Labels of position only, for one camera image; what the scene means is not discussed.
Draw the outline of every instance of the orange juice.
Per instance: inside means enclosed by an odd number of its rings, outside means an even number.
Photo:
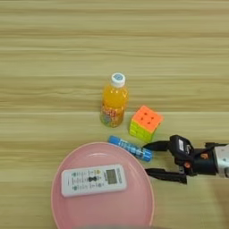
[[[111,83],[104,88],[101,121],[106,126],[116,127],[123,121],[128,101],[128,90],[125,87],[125,76],[121,73],[112,75]]]

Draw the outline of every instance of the remote control button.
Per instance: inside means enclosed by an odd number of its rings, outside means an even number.
[[[94,177],[90,177],[90,178],[89,178],[89,182],[92,182],[92,181],[94,181],[94,182],[95,182],[96,180],[97,180],[97,177],[96,177],[96,176],[94,176]]]

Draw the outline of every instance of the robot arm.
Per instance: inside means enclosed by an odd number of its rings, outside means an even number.
[[[174,162],[182,171],[169,173],[155,168],[146,170],[148,175],[157,179],[186,183],[183,178],[174,179],[173,176],[197,174],[219,174],[221,177],[229,178],[229,144],[206,143],[205,148],[194,148],[189,140],[173,135],[169,141],[152,142],[143,148],[155,151],[169,150],[174,156]]]

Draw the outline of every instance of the bottle cap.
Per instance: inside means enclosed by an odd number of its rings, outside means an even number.
[[[111,84],[116,88],[121,88],[125,85],[125,76],[119,72],[111,76]]]
[[[150,161],[153,158],[153,152],[151,150],[148,150],[146,148],[143,148],[142,151],[143,151],[142,160],[144,160],[144,161]]]
[[[120,138],[117,138],[115,136],[110,136],[108,142],[118,146],[120,142]]]

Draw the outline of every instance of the white bottle cap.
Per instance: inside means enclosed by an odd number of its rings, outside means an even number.
[[[121,88],[125,85],[125,76],[119,72],[111,76],[111,84],[116,88]]]

